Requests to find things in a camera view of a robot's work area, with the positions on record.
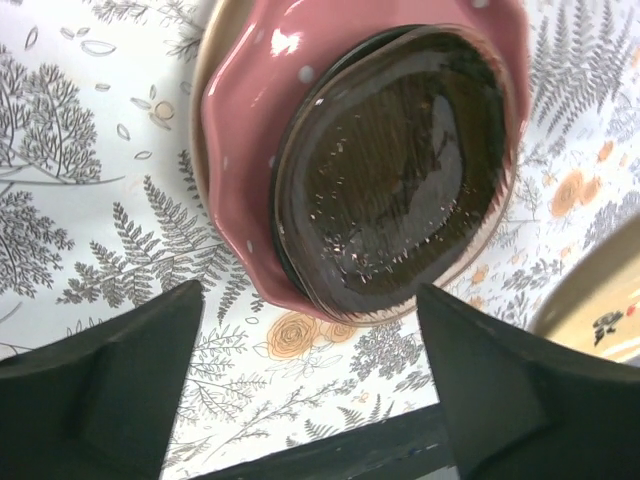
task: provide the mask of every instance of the black edge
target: black edge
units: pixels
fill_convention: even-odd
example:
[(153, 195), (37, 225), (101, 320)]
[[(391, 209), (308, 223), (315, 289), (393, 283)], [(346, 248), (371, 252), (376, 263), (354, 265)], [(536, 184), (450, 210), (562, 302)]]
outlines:
[(416, 480), (453, 466), (439, 404), (193, 480)]

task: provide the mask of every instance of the white polka dot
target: white polka dot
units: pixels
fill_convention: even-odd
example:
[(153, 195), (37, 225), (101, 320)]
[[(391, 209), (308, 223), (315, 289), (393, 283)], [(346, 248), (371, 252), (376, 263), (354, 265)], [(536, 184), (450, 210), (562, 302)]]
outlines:
[(298, 80), (300, 80), (302, 83), (311, 83), (314, 75), (315, 72), (313, 71), (313, 68), (311, 68), (309, 65), (305, 65), (298, 71)]

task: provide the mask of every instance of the pink bowl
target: pink bowl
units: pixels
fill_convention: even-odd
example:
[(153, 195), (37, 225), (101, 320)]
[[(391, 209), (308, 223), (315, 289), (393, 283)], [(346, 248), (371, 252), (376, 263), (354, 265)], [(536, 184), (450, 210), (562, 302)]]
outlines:
[(210, 215), (269, 303), (331, 320), (291, 284), (273, 247), (269, 185), (281, 136), (313, 82), (341, 55), (408, 24), (454, 24), (481, 33), (509, 69), (524, 128), (528, 22), (520, 0), (256, 0), (205, 89)]

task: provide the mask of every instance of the orange flower print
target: orange flower print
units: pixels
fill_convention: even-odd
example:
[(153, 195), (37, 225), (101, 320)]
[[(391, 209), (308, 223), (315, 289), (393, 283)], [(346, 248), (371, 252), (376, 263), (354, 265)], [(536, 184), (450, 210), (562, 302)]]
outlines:
[(562, 250), (560, 250), (560, 258), (567, 258), (569, 255), (571, 255), (572, 250), (573, 250), (572, 245), (569, 245), (568, 247), (564, 247)]
[(556, 180), (556, 177), (553, 176), (553, 174), (551, 173), (545, 173), (542, 177), (542, 185), (544, 185), (545, 187), (550, 187), (551, 185), (553, 185), (554, 183), (556, 183), (558, 180)]
[(582, 190), (584, 178), (580, 170), (574, 170), (558, 186), (551, 201), (551, 215), (564, 217), (573, 208)]
[(471, 277), (471, 284), (477, 285), (479, 283), (484, 282), (484, 279), (487, 277), (488, 273), (489, 273), (489, 265), (485, 264), (476, 268), (476, 273), (474, 273), (473, 276)]
[(631, 59), (631, 66), (633, 68), (640, 67), (640, 46), (636, 47), (636, 51), (633, 53), (633, 58)]
[(594, 177), (585, 183), (582, 190), (580, 190), (580, 203), (582, 205), (589, 205), (598, 195), (601, 185), (600, 177)]
[(598, 162), (606, 162), (609, 155), (613, 151), (613, 141), (609, 140), (605, 142), (600, 151), (598, 152)]
[(274, 359), (295, 358), (309, 350), (319, 334), (318, 321), (290, 312), (280, 317), (267, 333), (267, 351)]
[(475, 297), (471, 297), (467, 303), (476, 310), (482, 310), (482, 307), (484, 307), (484, 298), (476, 295)]
[(327, 342), (343, 343), (349, 340), (356, 333), (356, 328), (341, 323), (320, 323), (320, 334)]

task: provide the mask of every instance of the fern print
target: fern print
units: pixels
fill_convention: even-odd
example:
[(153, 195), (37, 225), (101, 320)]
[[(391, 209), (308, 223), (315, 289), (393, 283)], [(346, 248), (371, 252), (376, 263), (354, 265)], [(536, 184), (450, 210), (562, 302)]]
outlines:
[(598, 245), (637, 213), (640, 213), (640, 193), (638, 192), (627, 193), (620, 203), (610, 201), (598, 210), (587, 228), (583, 248)]
[(294, 439), (292, 436), (287, 436), (287, 438), (285, 439), (285, 445), (287, 447), (297, 447), (310, 441), (322, 440), (323, 438), (352, 430), (354, 428), (362, 427), (370, 423), (387, 420), (391, 416), (393, 405), (394, 403), (391, 402), (389, 406), (383, 410), (382, 398), (380, 397), (380, 394), (378, 394), (376, 395), (376, 402), (373, 406), (373, 409), (368, 415), (352, 408), (337, 407), (343, 418), (343, 428), (338, 428), (335, 425), (315, 423), (311, 419), (307, 419), (304, 421), (304, 431), (307, 435), (307, 440), (300, 441)]
[[(178, 157), (183, 159), (186, 152)], [(189, 207), (174, 201), (158, 188), (150, 176), (144, 179), (147, 202), (158, 222), (156, 231), (145, 232), (130, 218), (120, 202), (113, 204), (113, 225), (120, 237), (121, 251), (90, 242), (95, 264), (77, 262), (76, 277), (58, 303), (93, 303), (103, 299), (112, 308), (126, 302), (140, 306), (151, 299), (154, 286), (167, 291), (189, 280), (202, 282), (205, 291), (229, 278), (220, 301), (220, 321), (251, 284), (246, 273), (210, 225)]]
[(603, 2), (601, 15), (588, 0), (574, 4), (573, 15), (563, 3), (542, 20), (534, 47), (532, 116), (538, 126), (547, 124), (547, 134), (560, 127), (567, 135), (584, 113), (594, 107), (600, 113), (615, 99), (634, 48), (633, 8), (616, 32), (612, 0)]

